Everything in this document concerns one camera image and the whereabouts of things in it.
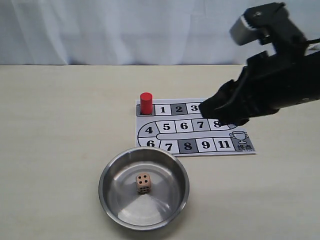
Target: game board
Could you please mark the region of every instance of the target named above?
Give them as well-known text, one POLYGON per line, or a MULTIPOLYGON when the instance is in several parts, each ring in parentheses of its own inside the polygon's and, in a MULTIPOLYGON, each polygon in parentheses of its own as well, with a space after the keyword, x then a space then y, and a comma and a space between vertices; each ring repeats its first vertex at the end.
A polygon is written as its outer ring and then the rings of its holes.
POLYGON ((136 146, 164 149, 174 156, 254 154, 248 133, 233 124, 204 119, 204 99, 155 99, 152 114, 142 115, 136 101, 136 146))

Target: red cylinder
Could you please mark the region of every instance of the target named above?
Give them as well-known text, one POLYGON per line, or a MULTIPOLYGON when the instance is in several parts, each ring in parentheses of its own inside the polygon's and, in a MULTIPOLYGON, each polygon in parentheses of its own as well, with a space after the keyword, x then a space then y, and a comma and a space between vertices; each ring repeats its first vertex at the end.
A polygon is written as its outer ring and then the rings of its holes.
POLYGON ((149 92, 144 92, 140 95, 140 111, 143 115, 152 114, 152 94, 149 92))

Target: wooden die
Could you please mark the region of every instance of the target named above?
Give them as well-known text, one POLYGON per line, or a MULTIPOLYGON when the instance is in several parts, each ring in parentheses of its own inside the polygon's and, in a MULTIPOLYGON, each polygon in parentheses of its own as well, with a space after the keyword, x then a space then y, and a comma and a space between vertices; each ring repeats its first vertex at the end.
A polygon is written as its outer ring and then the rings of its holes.
POLYGON ((147 193, 151 190, 151 180, 148 173, 142 172, 135 178, 136 189, 139 193, 147 193))

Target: table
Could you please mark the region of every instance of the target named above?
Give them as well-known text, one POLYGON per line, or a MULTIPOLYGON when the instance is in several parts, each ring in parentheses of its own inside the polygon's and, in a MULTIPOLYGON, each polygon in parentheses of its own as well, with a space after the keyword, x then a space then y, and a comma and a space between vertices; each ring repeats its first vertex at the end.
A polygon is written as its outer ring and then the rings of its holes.
POLYGON ((208 98, 241 68, 0 66, 0 239, 319 239, 320 102, 251 119, 257 155, 180 158, 190 197, 165 228, 132 232, 101 208, 99 177, 134 147, 140 93, 208 98))

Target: stainless steel bowl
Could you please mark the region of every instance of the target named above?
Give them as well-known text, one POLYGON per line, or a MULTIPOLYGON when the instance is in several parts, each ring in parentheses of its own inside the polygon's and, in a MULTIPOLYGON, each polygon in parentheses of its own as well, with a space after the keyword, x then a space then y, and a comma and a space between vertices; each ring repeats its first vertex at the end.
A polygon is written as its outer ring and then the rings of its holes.
POLYGON ((135 147, 120 153, 105 167, 99 181, 99 198, 116 223, 138 231, 164 227, 185 207, 189 178, 180 161, 155 147, 135 147), (151 191, 140 194, 136 176, 148 173, 151 191))

